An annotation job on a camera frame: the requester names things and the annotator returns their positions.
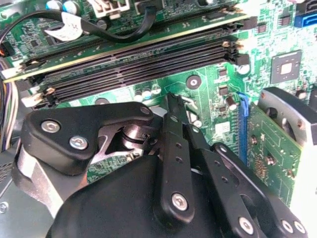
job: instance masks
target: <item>wire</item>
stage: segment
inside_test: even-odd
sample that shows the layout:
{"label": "wire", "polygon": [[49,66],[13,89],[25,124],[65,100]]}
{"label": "wire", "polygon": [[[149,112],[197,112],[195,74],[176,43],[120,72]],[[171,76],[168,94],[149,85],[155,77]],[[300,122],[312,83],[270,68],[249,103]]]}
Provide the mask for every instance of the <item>wire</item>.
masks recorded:
{"label": "wire", "polygon": [[[115,34],[112,34],[103,28],[94,25],[93,23],[90,23],[89,21],[86,21],[81,18],[81,25],[83,31],[88,31],[89,33],[102,37],[108,41],[115,42],[115,43],[131,43],[136,40],[139,40],[141,37],[143,37],[149,29],[152,27],[153,23],[155,22],[157,13],[157,8],[155,6],[147,6],[145,7],[145,15],[142,24],[139,26],[138,29],[135,30],[135,32],[125,35],[125,36],[118,36]],[[26,20],[26,19],[33,19],[33,18],[46,18],[51,20],[56,20],[62,22],[62,13],[60,11],[54,11],[54,10],[39,10],[34,11],[29,14],[26,14],[10,25],[8,25],[0,34],[0,44],[4,41],[6,35],[20,22]]]}

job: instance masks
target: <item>blue pcie slot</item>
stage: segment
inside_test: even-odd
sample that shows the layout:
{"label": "blue pcie slot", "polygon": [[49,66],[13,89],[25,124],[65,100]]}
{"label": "blue pcie slot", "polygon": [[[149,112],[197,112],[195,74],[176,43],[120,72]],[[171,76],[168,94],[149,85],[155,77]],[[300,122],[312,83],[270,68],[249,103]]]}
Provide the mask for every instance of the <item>blue pcie slot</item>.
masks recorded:
{"label": "blue pcie slot", "polygon": [[317,24],[317,11],[310,13],[295,16],[294,26],[298,28],[303,28],[307,26],[312,26]]}
{"label": "blue pcie slot", "polygon": [[249,118],[249,98],[243,93],[238,93],[241,99],[241,105],[239,107],[239,136],[240,136],[240,154],[239,157],[243,163],[248,163],[248,118]]}

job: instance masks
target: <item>blue sata port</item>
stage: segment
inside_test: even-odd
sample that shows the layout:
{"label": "blue sata port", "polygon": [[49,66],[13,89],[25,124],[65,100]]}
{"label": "blue sata port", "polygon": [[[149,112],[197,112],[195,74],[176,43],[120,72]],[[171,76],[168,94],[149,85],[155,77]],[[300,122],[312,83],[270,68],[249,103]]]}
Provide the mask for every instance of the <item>blue sata port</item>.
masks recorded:
{"label": "blue sata port", "polygon": [[295,27],[303,28],[315,24],[317,24],[317,11],[310,14],[295,16]]}

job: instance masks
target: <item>silver screw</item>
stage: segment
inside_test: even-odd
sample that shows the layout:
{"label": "silver screw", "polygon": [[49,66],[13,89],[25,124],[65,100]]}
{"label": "silver screw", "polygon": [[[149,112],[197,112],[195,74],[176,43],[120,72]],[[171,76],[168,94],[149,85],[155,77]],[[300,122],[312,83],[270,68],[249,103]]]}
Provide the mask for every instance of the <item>silver screw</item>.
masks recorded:
{"label": "silver screw", "polygon": [[180,211],[186,211],[188,207],[188,203],[186,198],[179,193],[174,193],[172,196],[172,203],[174,207],[176,207]]}
{"label": "silver screw", "polygon": [[193,131],[196,132],[196,133],[199,133],[199,129],[195,126],[193,126]]}
{"label": "silver screw", "polygon": [[286,220],[282,220],[282,225],[283,225],[284,229],[287,230],[289,233],[294,233],[294,230],[293,230],[291,224],[289,224]]}
{"label": "silver screw", "polygon": [[6,213],[8,210],[9,204],[7,202],[0,203],[0,214]]}
{"label": "silver screw", "polygon": [[227,152],[227,149],[223,145],[220,145],[220,150],[222,150],[224,153]]}
{"label": "silver screw", "polygon": [[60,125],[53,120],[46,120],[41,124],[43,131],[48,133],[56,133],[60,130]]}
{"label": "silver screw", "polygon": [[141,107],[140,110],[141,110],[141,112],[143,112],[146,115],[150,114],[149,109],[147,109],[146,107]]}
{"label": "silver screw", "polygon": [[303,234],[306,233],[305,228],[303,227],[302,224],[300,224],[297,221],[294,221],[294,225],[295,225],[296,229],[299,230],[301,233],[303,233]]}
{"label": "silver screw", "polygon": [[175,116],[171,116],[170,118],[172,119],[172,121],[174,121],[174,122],[178,122],[177,117],[175,117]]}
{"label": "silver screw", "polygon": [[88,147],[88,141],[81,136],[74,136],[69,140],[69,144],[76,150],[84,150]]}
{"label": "silver screw", "polygon": [[240,217],[239,224],[246,233],[248,233],[249,235],[253,235],[254,229],[251,222],[248,219],[246,219],[245,217]]}

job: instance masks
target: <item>white connector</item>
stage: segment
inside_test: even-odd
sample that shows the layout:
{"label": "white connector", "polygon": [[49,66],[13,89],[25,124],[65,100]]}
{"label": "white connector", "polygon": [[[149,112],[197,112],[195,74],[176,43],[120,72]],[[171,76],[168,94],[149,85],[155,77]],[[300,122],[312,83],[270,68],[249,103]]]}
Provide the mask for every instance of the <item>white connector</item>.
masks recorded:
{"label": "white connector", "polygon": [[129,0],[124,0],[124,3],[119,0],[115,3],[109,0],[87,0],[94,9],[96,18],[102,18],[104,16],[109,16],[109,18],[117,19],[121,16],[123,11],[130,10]]}

